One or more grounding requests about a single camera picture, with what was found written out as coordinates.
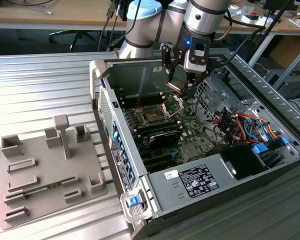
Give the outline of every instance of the white label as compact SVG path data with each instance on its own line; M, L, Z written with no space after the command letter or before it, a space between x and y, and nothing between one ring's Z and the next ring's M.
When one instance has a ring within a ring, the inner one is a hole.
M164 173L164 175L167 180L179 177L178 170L167 171Z
M161 72L162 71L162 66L157 66L157 67L154 67L152 72L156 73L156 72Z
M198 57L203 57L205 55L205 51L194 50L194 55L196 55Z

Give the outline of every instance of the table leg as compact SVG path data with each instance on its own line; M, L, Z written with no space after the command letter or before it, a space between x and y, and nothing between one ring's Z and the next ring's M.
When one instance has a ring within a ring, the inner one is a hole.
M273 34L273 33L270 33L268 36L266 36L266 38L264 39L262 44L259 46L259 48L256 50L256 52L254 53L254 55L252 56L252 58L249 61L249 65L251 67L253 67L256 64L256 62L259 60L259 58L261 57L261 55L266 50L266 48L268 47L268 45L270 44L270 42L272 41L272 39L274 37L275 37L275 34Z

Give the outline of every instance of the metal bracket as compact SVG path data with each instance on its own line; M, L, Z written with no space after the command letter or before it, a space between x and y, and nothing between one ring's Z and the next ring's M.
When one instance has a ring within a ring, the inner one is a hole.
M166 102L168 102L170 99L174 98L174 100L176 100L179 103L179 107L180 109L178 109L176 112L170 114L170 112L168 112L167 107L166 107ZM165 116L167 116L169 119L171 117L173 117L174 115L176 115L178 112L180 112L182 109L184 109L184 105L183 105L183 101L181 98L177 97L177 95L173 95L171 97L169 97L164 103L161 104L162 107L162 111L164 113Z
M96 99L96 79L100 79L107 74L107 66L104 60L94 60L90 62L90 95L91 99Z

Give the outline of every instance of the warning label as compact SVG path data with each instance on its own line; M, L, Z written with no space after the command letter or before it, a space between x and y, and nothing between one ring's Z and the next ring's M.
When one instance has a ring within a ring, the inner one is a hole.
M186 171L181 171L179 172L179 176L191 198L198 197L219 188L205 164Z

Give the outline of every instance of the sticker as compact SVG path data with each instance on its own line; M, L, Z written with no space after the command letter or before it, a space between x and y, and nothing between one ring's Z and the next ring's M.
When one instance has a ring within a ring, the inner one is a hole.
M112 153L112 157L116 163L116 170L120 177L120 182L121 182L121 185L123 186L123 190L125 192L129 192L132 188L131 188L130 182L128 180L128 177L127 177L125 165L122 164L122 159L120 157L120 154L119 154L118 150L113 150L113 151L111 151L111 153Z
M198 197L219 188L216 180L205 164L181 171L179 172L179 177L191 198Z
M153 73L161 72L161 71L162 71L162 66L154 67L153 70L152 70Z
M165 175L165 178L168 180L168 179L173 179L173 178L176 178L178 177L178 170L172 170L172 171L167 171L164 173Z

